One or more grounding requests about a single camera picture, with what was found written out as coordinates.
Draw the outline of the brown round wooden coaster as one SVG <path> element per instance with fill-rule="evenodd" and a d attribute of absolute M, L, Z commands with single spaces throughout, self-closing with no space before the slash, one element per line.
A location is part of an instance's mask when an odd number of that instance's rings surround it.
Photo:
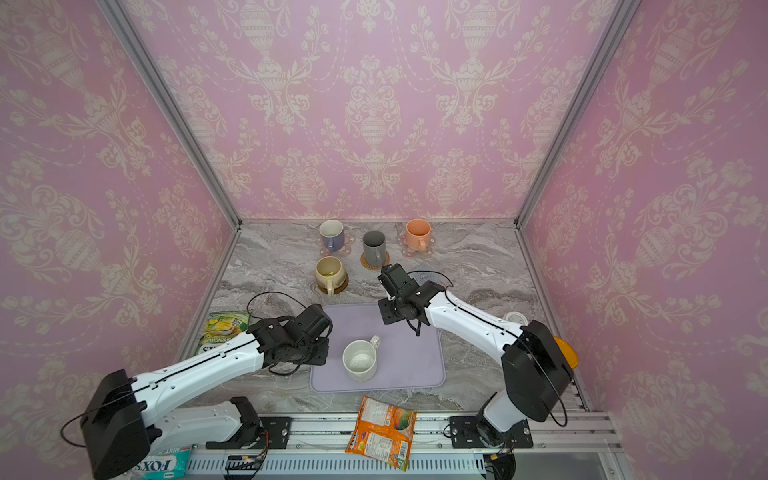
<path fill-rule="evenodd" d="M 316 285 L 319 289 L 319 291 L 323 294 L 326 294 L 328 296 L 338 295 L 341 292 L 344 292 L 348 285 L 349 285 L 349 278 L 344 277 L 343 281 L 339 284 L 336 283 L 334 279 L 328 278 L 324 280 L 317 280 Z"/>

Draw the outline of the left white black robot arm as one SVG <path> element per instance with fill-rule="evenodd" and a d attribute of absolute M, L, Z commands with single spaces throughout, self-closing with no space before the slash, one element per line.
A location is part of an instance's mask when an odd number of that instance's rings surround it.
<path fill-rule="evenodd" d="M 118 370 L 105 376 L 79 421 L 93 477 L 118 477 L 146 457 L 170 449 L 241 449 L 267 441 L 255 407 L 245 397 L 208 407 L 187 403 L 275 363 L 322 365 L 328 348 L 326 336 L 268 348 L 254 334 L 241 333 L 159 370 L 135 377 Z"/>

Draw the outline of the grey green mug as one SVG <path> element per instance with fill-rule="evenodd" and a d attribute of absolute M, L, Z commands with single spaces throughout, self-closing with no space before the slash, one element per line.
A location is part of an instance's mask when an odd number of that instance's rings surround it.
<path fill-rule="evenodd" d="M 363 235 L 363 259 L 373 269 L 387 263 L 386 237 L 383 232 L 371 230 Z"/>

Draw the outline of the woven rattan round coaster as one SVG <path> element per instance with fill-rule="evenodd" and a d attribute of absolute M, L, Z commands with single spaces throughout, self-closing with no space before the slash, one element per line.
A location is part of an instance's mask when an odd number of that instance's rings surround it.
<path fill-rule="evenodd" d="M 389 255 L 389 252 L 387 252 L 385 255 L 384 263 L 382 265 L 377 266 L 377 265 L 371 265 L 367 261 L 365 253 L 362 253 L 360 256 L 360 262 L 361 262 L 361 265 L 367 270 L 380 271 L 383 266 L 390 264 L 390 255 Z"/>

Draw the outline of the cream yellow mug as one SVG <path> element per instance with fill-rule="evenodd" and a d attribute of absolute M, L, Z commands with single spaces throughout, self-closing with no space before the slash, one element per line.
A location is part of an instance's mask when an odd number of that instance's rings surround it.
<path fill-rule="evenodd" d="M 326 256 L 320 259 L 315 265 L 314 274 L 315 281 L 331 278 L 334 279 L 337 284 L 341 283 L 344 277 L 348 277 L 348 273 L 342 262 L 333 256 Z"/>

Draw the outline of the lavender mug white inside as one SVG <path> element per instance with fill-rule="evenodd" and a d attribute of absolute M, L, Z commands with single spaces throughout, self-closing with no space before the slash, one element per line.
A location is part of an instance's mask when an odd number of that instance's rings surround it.
<path fill-rule="evenodd" d="M 319 226 L 319 233 L 322 243 L 329 253 L 341 250 L 346 243 L 344 225 L 339 220 L 330 219 L 324 221 Z"/>

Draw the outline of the peach pink mug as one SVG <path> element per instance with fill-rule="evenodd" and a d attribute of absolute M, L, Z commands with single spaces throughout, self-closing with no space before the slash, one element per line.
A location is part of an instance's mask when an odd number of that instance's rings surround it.
<path fill-rule="evenodd" d="M 431 224 L 420 218 L 407 222 L 405 227 L 405 243 L 408 249 L 416 252 L 426 252 L 432 239 Z"/>

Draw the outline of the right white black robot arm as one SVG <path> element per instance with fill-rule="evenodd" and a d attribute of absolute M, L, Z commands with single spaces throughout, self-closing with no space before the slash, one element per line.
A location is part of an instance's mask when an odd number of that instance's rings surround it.
<path fill-rule="evenodd" d="M 418 334 L 423 325 L 456 335 L 500 365 L 504 387 L 476 416 L 476 431 L 490 447 L 508 442 L 529 421 L 546 421 L 573 381 L 573 369 L 549 328 L 535 320 L 505 322 L 428 281 L 378 301 L 386 325 L 406 322 Z"/>

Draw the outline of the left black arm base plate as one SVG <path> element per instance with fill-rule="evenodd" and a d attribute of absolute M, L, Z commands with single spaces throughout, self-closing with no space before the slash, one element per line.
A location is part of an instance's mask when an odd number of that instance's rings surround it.
<path fill-rule="evenodd" d="M 209 441 L 205 446 L 209 450 L 284 450 L 289 440 L 291 422 L 292 419 L 286 416 L 267 416 L 245 421 L 224 441 Z"/>

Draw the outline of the pink flower silicone coaster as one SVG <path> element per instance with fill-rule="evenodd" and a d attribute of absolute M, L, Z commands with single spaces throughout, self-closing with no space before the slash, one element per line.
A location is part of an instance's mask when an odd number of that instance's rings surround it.
<path fill-rule="evenodd" d="M 322 256 L 348 257 L 355 242 L 356 237 L 346 230 L 333 237 L 319 236 L 316 238 Z"/>

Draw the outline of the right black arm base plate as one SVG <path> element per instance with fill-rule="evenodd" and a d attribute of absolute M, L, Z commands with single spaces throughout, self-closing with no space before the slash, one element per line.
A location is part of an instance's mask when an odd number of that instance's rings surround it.
<path fill-rule="evenodd" d="M 534 446 L 526 420 L 501 432 L 481 415 L 450 416 L 446 435 L 450 438 L 454 449 L 531 449 Z"/>

